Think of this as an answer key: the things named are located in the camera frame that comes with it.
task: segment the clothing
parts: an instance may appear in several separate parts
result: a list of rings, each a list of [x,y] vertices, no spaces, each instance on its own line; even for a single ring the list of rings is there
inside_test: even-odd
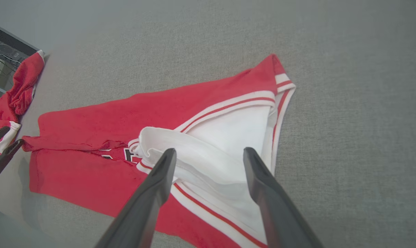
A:
[[[197,247],[265,247],[241,146],[253,146],[274,172],[294,89],[270,55],[223,80],[46,113],[40,136],[23,137],[32,151],[30,190],[115,217],[164,149],[175,147],[175,183],[156,230]]]
[[[21,127],[18,117],[29,108],[43,68],[44,53],[39,50],[22,61],[13,75],[13,87],[0,97],[0,128],[10,127],[9,132],[0,139],[0,153],[14,142]]]

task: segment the gray fabric surface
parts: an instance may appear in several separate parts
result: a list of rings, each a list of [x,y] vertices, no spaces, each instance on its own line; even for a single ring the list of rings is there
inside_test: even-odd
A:
[[[19,136],[48,111],[221,79],[272,52],[297,85],[276,178],[323,244],[415,248],[416,0],[118,2],[50,52]],[[112,218],[30,193],[29,157],[1,174],[0,210],[92,247]],[[190,247],[157,234],[165,246]]]

